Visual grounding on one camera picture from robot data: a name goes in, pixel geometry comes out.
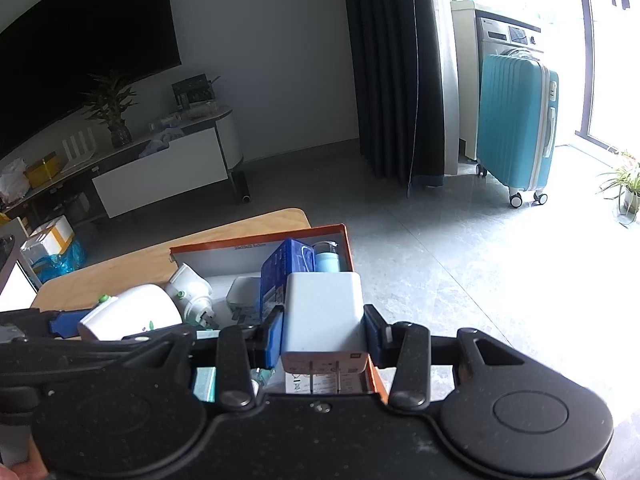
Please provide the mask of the person's left hand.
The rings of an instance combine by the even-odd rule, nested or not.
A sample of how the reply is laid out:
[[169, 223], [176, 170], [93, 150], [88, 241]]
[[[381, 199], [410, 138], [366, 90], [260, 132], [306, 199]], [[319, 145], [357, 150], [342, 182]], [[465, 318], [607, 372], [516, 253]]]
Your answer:
[[16, 464], [12, 468], [4, 465], [0, 467], [0, 480], [46, 480], [48, 474], [35, 448], [28, 453], [24, 463]]

